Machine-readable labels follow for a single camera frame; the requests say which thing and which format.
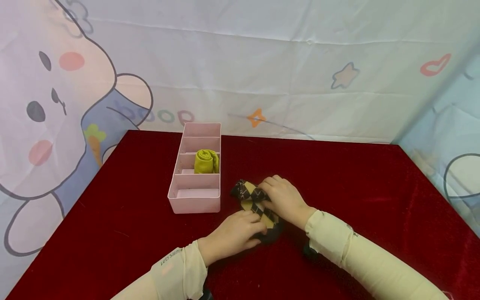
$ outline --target yellow rolled sock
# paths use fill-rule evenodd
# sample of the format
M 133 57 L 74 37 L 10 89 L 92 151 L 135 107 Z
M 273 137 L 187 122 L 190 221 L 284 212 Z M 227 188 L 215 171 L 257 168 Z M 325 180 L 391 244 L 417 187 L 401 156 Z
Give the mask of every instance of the yellow rolled sock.
M 220 173 L 220 161 L 216 152 L 208 149 L 198 150 L 193 168 L 195 174 Z

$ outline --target fabric backdrop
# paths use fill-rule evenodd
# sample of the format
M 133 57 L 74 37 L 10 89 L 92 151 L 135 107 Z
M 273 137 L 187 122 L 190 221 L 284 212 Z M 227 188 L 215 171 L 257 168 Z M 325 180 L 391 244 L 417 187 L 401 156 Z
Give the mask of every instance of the fabric backdrop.
M 480 27 L 476 0 L 0 4 L 0 299 L 127 130 L 390 143 Z
M 480 45 L 400 146 L 480 237 Z

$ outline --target heart drawing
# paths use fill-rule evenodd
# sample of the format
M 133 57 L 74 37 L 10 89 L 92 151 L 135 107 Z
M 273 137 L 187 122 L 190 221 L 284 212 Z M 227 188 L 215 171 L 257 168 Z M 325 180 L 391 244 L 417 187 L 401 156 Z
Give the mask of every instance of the heart drawing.
M 432 60 L 424 63 L 420 68 L 420 73 L 427 77 L 432 77 L 440 73 L 445 66 L 448 64 L 452 54 L 447 53 L 442 56 L 439 60 Z

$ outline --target bunny eye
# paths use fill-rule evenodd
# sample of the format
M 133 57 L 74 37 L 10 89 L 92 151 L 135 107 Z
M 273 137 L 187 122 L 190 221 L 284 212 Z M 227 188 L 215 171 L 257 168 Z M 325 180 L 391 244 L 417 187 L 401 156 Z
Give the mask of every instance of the bunny eye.
M 40 51 L 38 53 L 38 56 L 40 57 L 40 60 L 42 61 L 42 64 L 45 67 L 45 69 L 47 69 L 48 71 L 51 71 L 52 70 L 52 63 L 50 61 L 50 58 L 48 58 L 48 55 L 43 53 L 42 51 Z
M 45 111 L 40 103 L 32 101 L 27 105 L 27 115 L 28 117 L 35 122 L 45 121 Z

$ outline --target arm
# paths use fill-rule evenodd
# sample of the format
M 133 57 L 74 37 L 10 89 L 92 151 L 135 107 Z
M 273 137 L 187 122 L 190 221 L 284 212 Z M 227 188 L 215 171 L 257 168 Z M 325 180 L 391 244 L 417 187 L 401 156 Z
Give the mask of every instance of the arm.
M 198 241 L 176 248 L 112 300 L 199 299 L 203 294 L 207 267 Z
M 306 223 L 310 247 L 347 271 L 376 299 L 448 299 L 420 273 L 337 217 L 317 210 Z
M 112 300 L 198 300 L 209 265 L 260 243 L 250 239 L 255 233 L 266 233 L 259 221 L 252 211 L 234 213 L 207 237 L 167 254 Z
M 376 299 L 448 299 L 417 271 L 355 233 L 342 220 L 307 206 L 286 179 L 275 175 L 265 179 L 259 187 L 272 200 L 264 203 L 267 208 L 305 230 L 312 249 L 347 271 Z

